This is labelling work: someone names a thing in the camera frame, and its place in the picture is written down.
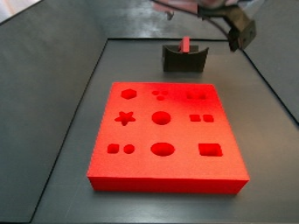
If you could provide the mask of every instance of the red box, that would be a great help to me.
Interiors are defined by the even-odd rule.
[[[215,87],[115,83],[88,179],[96,191],[237,193],[248,172]]]

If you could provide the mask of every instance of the gray wall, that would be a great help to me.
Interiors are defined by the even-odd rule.
[[[41,1],[0,26],[0,221],[33,216],[105,43],[80,0]]]
[[[299,123],[299,1],[266,1],[247,55]]]

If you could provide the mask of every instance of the square hole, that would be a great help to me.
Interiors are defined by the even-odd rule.
[[[189,115],[189,118],[192,122],[199,122],[201,120],[200,115]]]
[[[199,143],[200,155],[204,157],[221,157],[221,149],[217,143]]]
[[[107,147],[107,153],[108,154],[117,154],[119,152],[119,144],[112,143],[108,147]]]

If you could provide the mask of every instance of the shape hole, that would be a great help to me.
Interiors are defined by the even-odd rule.
[[[185,97],[187,97],[187,99],[197,99],[197,100],[207,99],[207,95],[201,91],[187,91]]]
[[[112,143],[108,147],[107,147],[107,153],[109,154],[117,154],[119,152],[119,144]]]
[[[189,115],[189,118],[192,122],[199,122],[201,120],[200,115]]]
[[[171,120],[171,115],[167,112],[157,111],[152,114],[152,120],[159,125],[165,125]]]
[[[200,100],[205,100],[207,99],[207,95],[204,93],[199,93],[199,99]]]
[[[187,99],[192,99],[192,92],[187,91],[185,92],[185,97],[187,97]]]
[[[153,95],[159,95],[159,91],[153,91],[152,94],[153,94]]]
[[[132,144],[128,144],[125,147],[124,147],[124,153],[125,154],[132,154],[136,150],[136,147],[132,145]]]
[[[163,101],[163,100],[164,100],[164,97],[163,97],[161,95],[157,95],[157,96],[156,96],[156,100],[157,100],[157,101]]]
[[[203,115],[203,121],[205,123],[213,123],[213,117],[212,117],[212,115]]]
[[[116,122],[121,122],[123,126],[127,126],[129,122],[135,122],[133,112],[125,113],[124,111],[119,112],[119,117],[115,119]]]
[[[169,143],[156,143],[152,145],[151,151],[156,156],[167,157],[173,154],[175,148]]]
[[[199,143],[200,155],[204,157],[221,157],[221,149],[217,143]]]
[[[121,97],[125,98],[127,100],[132,99],[136,97],[136,91],[133,89],[127,89],[121,92]]]

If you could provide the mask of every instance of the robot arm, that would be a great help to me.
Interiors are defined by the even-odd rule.
[[[149,0],[155,9],[165,11],[171,19],[171,11],[183,11],[215,25],[228,39],[229,50],[245,49],[256,36],[256,24],[236,5],[237,0]],[[223,18],[229,26],[228,33],[211,18]]]

